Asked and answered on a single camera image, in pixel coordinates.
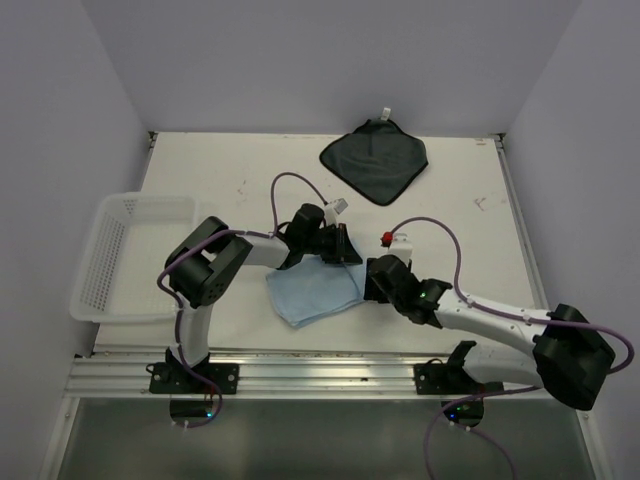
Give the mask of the light blue towel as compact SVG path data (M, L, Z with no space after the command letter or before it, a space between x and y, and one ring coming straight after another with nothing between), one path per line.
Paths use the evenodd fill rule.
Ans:
M292 328L302 328L364 302L366 262L330 265L307 256L284 271L266 275L271 304Z

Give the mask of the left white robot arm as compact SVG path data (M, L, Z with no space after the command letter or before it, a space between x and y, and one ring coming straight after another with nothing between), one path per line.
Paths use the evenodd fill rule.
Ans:
M288 271L306 255L330 267L363 264L346 226L332 219L329 211L327 206L304 204L292 221L277 223L268 234L232 230L211 216L168 257L157 285L174 298L177 314L165 364L182 390L197 392L213 381L207 343L211 309L241 267Z

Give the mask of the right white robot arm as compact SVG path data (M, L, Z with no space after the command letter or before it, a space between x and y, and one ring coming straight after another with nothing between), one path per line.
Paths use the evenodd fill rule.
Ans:
M417 325L464 331L493 341L458 346L445 369L451 389L468 392L478 383L504 382L545 389L576 410L593 408L615 353L575 308L526 310L459 295L452 284L418 279L394 255L367 262L365 297L389 303Z

